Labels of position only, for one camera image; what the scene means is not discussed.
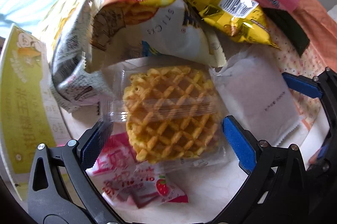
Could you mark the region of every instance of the strawberry picture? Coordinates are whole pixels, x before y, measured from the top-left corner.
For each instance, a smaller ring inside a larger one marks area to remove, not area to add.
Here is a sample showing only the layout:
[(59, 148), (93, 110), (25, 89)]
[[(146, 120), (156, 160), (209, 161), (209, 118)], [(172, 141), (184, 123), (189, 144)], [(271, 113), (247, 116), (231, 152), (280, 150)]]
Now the strawberry picture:
[(169, 187), (166, 185), (165, 176), (160, 175), (159, 179), (156, 182), (156, 188), (159, 194), (162, 196), (167, 196), (170, 192)]

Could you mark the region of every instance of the white barcode label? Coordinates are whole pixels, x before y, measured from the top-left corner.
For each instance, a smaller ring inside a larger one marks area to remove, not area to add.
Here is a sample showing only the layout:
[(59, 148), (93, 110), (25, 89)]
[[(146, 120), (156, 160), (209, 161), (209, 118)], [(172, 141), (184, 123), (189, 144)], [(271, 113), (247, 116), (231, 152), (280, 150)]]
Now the white barcode label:
[(258, 2), (254, 0), (221, 0), (219, 6), (232, 16), (244, 19), (258, 6)]

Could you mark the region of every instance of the shiny yellow package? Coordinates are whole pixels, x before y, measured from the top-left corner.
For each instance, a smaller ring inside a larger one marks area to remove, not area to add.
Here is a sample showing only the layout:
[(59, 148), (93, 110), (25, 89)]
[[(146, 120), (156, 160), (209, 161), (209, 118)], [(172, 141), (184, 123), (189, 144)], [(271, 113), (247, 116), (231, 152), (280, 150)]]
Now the shiny yellow package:
[(277, 47), (271, 40), (266, 17), (255, 0), (185, 0), (208, 24), (235, 42), (262, 43)]

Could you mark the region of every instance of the silver bolt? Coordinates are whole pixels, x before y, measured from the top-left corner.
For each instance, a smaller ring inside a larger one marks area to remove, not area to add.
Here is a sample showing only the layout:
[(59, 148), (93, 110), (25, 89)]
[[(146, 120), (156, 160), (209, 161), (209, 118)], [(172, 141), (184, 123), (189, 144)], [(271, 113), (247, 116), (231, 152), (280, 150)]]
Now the silver bolt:
[(74, 139), (71, 139), (70, 141), (68, 141), (68, 146), (70, 146), (70, 147), (72, 147), (72, 146), (75, 146), (75, 145), (76, 145), (76, 143), (77, 143), (77, 141), (76, 141), (76, 140), (74, 140)]
[(330, 169), (329, 164), (328, 163), (324, 164), (322, 169), (323, 169), (323, 172), (326, 172), (327, 170), (329, 170)]
[(292, 144), (291, 145), (291, 148), (294, 150), (294, 151), (297, 151), (298, 150), (298, 146), (296, 144)]
[(261, 147), (264, 147), (264, 148), (268, 147), (268, 142), (266, 142), (265, 140), (260, 140), (259, 144)]
[(45, 147), (44, 143), (39, 144), (39, 146), (37, 147), (39, 150), (43, 150)]

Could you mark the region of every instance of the cartoon illustration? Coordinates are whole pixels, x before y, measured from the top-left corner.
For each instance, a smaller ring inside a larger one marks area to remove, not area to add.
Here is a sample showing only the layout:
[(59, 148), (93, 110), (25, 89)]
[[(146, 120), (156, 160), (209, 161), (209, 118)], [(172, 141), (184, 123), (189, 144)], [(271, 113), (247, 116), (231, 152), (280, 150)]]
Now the cartoon illustration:
[(42, 52), (40, 41), (27, 33), (19, 32), (16, 46), (18, 46), (18, 55), (23, 58), (28, 66), (33, 67), (35, 63), (40, 65)]

